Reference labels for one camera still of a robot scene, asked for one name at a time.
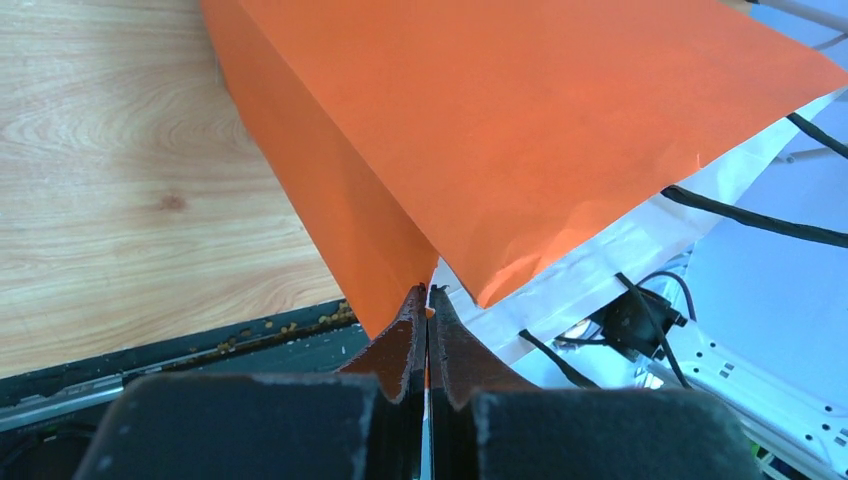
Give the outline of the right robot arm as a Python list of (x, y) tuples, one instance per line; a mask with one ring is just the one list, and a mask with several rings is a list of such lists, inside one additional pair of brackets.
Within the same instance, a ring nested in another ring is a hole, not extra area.
[(739, 412), (806, 474), (847, 475), (847, 252), (654, 196), (557, 263), (530, 327), (545, 340), (623, 292), (617, 271), (679, 311), (668, 334), (690, 383)]

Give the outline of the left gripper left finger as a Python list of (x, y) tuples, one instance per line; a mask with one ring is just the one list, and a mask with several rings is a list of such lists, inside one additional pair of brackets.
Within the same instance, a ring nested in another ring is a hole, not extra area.
[(418, 479), (427, 371), (427, 287), (411, 287), (395, 319), (350, 361), (343, 374), (377, 380), (367, 431), (367, 479)]

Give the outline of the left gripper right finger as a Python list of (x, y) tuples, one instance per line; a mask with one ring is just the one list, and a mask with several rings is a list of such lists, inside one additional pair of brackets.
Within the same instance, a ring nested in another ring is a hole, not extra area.
[(491, 414), (504, 393), (535, 391), (472, 334), (444, 286), (433, 284), (428, 320), (429, 432), (435, 479), (483, 479), (489, 463)]

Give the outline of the orange paper takeout bag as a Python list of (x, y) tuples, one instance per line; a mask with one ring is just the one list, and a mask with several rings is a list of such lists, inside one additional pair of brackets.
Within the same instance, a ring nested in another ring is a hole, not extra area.
[(717, 1), (205, 1), (227, 89), (370, 337), (439, 263), (503, 359), (701, 239), (847, 84)]

